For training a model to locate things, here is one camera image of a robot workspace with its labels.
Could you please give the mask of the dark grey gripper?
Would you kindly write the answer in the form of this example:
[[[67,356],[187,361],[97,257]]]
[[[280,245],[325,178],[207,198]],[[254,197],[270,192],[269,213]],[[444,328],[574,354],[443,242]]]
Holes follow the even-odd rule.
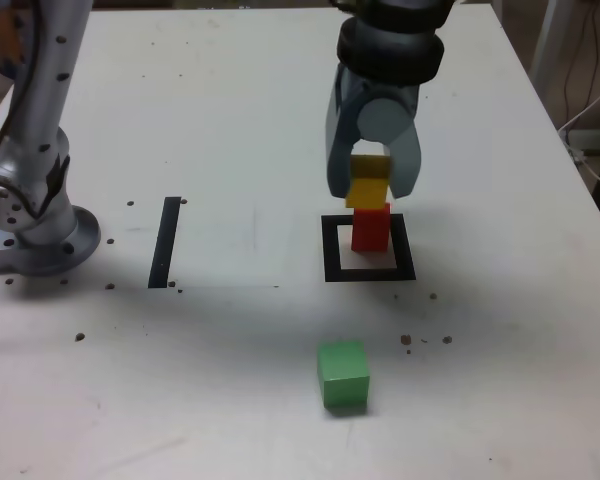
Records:
[[[333,197],[344,199],[349,192],[350,157],[361,138],[382,144],[388,152],[393,197],[412,193],[421,168],[415,126],[419,94],[419,85],[372,81],[338,64],[325,121],[326,178]]]

